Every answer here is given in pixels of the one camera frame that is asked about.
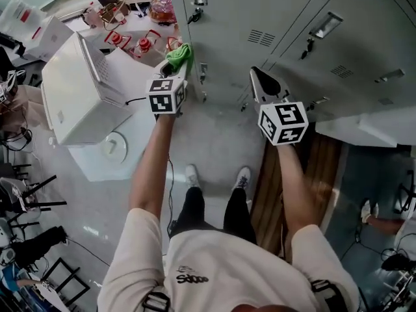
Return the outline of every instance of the black strap buckle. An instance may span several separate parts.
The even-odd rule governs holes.
[[[142,304],[144,310],[149,309],[156,312],[169,312],[170,299],[163,292],[151,291]]]
[[[311,282],[312,291],[326,302],[331,312],[348,312],[345,299],[337,286],[325,279]]]

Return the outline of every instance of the white box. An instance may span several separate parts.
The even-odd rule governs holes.
[[[309,125],[302,102],[260,106],[258,126],[274,145],[301,141]]]
[[[77,32],[45,65],[42,78],[46,116],[59,144],[99,143],[132,114],[104,54]]]
[[[33,38],[23,43],[26,47],[24,57],[48,62],[72,34],[63,22],[50,16],[42,21]]]
[[[177,77],[149,80],[146,97],[154,114],[176,113],[186,100],[187,81]]]

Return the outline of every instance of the tiled floor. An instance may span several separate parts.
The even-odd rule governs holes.
[[[393,213],[396,191],[400,183],[409,187],[410,177],[406,176],[409,169],[415,169],[415,159],[405,151],[350,146],[339,198],[326,230],[326,237],[339,257],[354,242],[364,198],[370,198],[373,205],[379,204],[379,217],[398,217]],[[371,226],[363,226],[361,232],[362,243],[379,252],[392,248],[394,239]],[[369,305],[377,305],[388,292],[381,281],[381,256],[355,244],[344,255],[342,263],[363,290]]]
[[[58,179],[46,187],[40,198],[66,200],[68,205],[54,207],[53,211],[43,213],[39,219],[41,226],[27,229],[28,236],[32,237],[51,226],[62,225],[73,240],[110,263],[127,216],[130,181],[89,182],[67,148],[53,148],[47,143],[51,135],[51,131],[34,129],[34,153],[42,163],[42,169],[31,154],[23,158],[20,154],[16,164],[25,161],[33,163],[30,170],[33,181],[42,180],[42,174],[43,179],[56,174]],[[243,165],[252,168],[254,179],[248,193],[252,196],[264,145],[265,140],[256,126],[256,113],[212,107],[208,103],[188,103],[188,109],[175,123],[170,150],[175,174],[173,218],[177,218],[187,191],[185,167],[188,163],[194,163],[200,173],[205,194],[206,220],[221,227],[235,176]],[[168,172],[162,209],[163,252],[166,252],[168,246],[166,225],[169,210],[166,201],[171,176]],[[74,243],[55,246],[46,256],[50,265],[62,257],[71,266],[81,267],[79,275],[91,286],[91,290],[77,301],[77,305],[85,311],[94,312],[99,286],[107,266]],[[44,260],[38,262],[41,272],[44,264]],[[65,272],[58,269],[52,278],[59,282],[64,275]],[[64,289],[64,294],[71,298],[80,288],[71,284]]]

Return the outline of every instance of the black pants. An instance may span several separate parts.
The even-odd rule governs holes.
[[[64,242],[65,238],[65,231],[62,226],[55,226],[35,238],[24,242],[15,242],[12,244],[12,248],[16,253],[16,264],[20,268],[33,264],[43,257],[52,246]]]
[[[199,187],[191,187],[188,189],[181,214],[172,228],[170,238],[188,230],[218,230],[205,221],[204,212],[205,201],[203,200],[201,189]],[[255,232],[250,222],[244,189],[234,189],[224,215],[224,228],[219,231],[257,244]]]

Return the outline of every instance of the blue object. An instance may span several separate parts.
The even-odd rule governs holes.
[[[19,268],[15,264],[12,264],[2,269],[2,272],[3,272],[2,279],[4,278],[4,280],[6,281],[6,288],[12,291],[13,293],[15,291],[19,291],[20,288],[18,284],[16,283],[16,276],[18,275]]]

